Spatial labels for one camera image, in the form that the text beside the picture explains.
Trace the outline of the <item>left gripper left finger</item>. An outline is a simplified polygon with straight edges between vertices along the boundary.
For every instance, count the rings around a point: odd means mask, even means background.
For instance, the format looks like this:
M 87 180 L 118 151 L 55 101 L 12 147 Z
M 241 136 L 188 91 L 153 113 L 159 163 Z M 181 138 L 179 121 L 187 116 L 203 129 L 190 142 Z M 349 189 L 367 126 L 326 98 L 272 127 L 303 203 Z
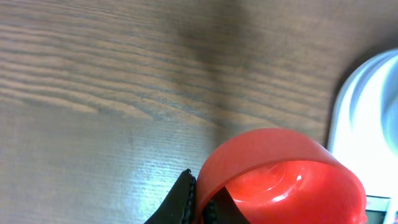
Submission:
M 196 178 L 186 169 L 145 224 L 190 224 L 195 214 L 195 191 Z

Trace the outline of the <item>red plastic measuring scoop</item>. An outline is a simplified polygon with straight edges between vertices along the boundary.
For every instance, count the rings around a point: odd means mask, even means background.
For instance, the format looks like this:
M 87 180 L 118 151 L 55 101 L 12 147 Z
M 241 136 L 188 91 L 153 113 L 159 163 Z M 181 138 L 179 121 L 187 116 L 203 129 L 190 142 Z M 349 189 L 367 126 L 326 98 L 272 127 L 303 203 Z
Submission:
M 321 144 L 290 129 L 242 133 L 205 161 L 195 221 L 225 189 L 249 223 L 366 223 L 360 180 Z

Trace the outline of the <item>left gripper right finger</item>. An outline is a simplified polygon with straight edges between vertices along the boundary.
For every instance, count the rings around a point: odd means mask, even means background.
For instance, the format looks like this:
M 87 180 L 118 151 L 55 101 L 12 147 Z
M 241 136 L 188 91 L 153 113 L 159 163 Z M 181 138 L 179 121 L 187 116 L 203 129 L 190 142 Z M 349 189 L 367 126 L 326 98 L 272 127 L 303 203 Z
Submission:
M 202 211 L 204 224 L 249 224 L 226 187 L 220 189 Z

